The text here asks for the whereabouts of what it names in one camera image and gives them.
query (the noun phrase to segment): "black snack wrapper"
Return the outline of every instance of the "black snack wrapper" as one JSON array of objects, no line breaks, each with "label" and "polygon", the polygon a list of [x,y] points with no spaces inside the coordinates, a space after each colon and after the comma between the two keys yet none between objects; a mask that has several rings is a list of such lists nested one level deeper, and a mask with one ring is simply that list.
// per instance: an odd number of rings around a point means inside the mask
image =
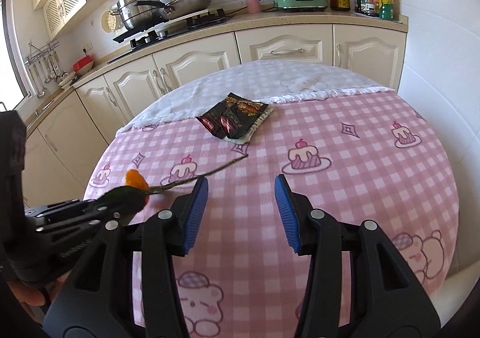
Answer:
[{"label": "black snack wrapper", "polygon": [[253,102],[230,93],[223,101],[196,118],[219,139],[239,139],[248,132],[267,107],[265,103]]}]

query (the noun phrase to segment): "kitchen counter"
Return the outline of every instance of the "kitchen counter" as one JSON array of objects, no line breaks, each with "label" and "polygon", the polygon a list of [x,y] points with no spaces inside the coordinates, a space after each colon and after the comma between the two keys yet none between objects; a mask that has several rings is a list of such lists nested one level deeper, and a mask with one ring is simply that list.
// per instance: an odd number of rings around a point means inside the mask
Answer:
[{"label": "kitchen counter", "polygon": [[[184,44],[190,41],[199,40],[202,38],[210,37],[213,35],[221,35],[228,32],[237,32],[240,30],[256,29],[261,27],[271,27],[271,26],[281,26],[281,25],[299,25],[299,24],[341,24],[341,25],[358,25],[358,26],[368,26],[375,27],[380,29],[395,30],[398,32],[408,32],[408,18],[405,16],[400,16],[400,22],[391,22],[388,20],[381,20],[378,18],[370,18],[353,12],[337,12],[327,10],[325,12],[298,12],[298,13],[287,13],[287,12],[262,12],[258,14],[241,14],[236,15],[225,23],[207,27],[205,29],[196,30],[189,32],[177,37],[173,37],[164,41],[161,41],[157,44],[154,44],[150,47],[141,49],[135,53],[129,54],[121,58],[120,60],[114,61],[111,64],[107,62],[101,63],[95,66],[90,72],[84,75],[78,82],[76,82],[73,87],[70,87],[68,90],[57,90],[53,95],[45,100],[45,104],[53,100],[53,102],[37,117],[35,120],[30,119],[27,129],[27,136],[37,128],[37,126],[42,122],[42,120],[58,105],[64,98],[66,98],[74,89],[79,88],[85,83],[90,82],[91,80],[107,73],[108,71],[114,70],[124,64],[132,62],[136,59],[148,56],[152,53],[174,47],[176,45]],[[107,59],[113,59],[119,54],[124,53],[128,50],[128,47],[123,47],[121,52],[118,50],[110,54]]]}]

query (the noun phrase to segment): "red container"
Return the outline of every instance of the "red container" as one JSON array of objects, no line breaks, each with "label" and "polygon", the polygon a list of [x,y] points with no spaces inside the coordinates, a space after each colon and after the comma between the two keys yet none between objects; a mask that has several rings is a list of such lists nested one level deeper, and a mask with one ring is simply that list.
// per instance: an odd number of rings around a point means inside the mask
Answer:
[{"label": "red container", "polygon": [[80,68],[83,68],[85,65],[93,61],[93,57],[90,55],[86,55],[83,59],[78,60],[74,65],[73,65],[73,70],[77,72]]}]

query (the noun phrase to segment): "window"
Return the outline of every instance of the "window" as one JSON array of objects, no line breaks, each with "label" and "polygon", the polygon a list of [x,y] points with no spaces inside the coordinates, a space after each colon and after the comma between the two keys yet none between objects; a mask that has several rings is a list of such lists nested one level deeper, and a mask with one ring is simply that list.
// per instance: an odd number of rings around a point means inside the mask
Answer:
[{"label": "window", "polygon": [[6,15],[0,0],[0,111],[12,110],[26,96],[26,90],[20,78],[15,75],[9,50],[7,48],[8,32],[6,31]]}]

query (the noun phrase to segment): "person's hand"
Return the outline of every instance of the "person's hand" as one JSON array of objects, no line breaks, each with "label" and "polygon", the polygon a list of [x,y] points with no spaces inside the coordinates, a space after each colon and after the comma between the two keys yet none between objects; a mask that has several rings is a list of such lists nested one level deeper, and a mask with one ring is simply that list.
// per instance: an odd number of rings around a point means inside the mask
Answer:
[{"label": "person's hand", "polygon": [[[69,272],[55,280],[53,287],[49,290],[50,300],[55,298],[67,279],[68,274]],[[30,315],[35,322],[38,322],[37,317],[32,313],[29,306],[40,307],[45,305],[45,297],[43,294],[38,289],[29,288],[20,281],[8,281],[7,284],[28,315]]]}]

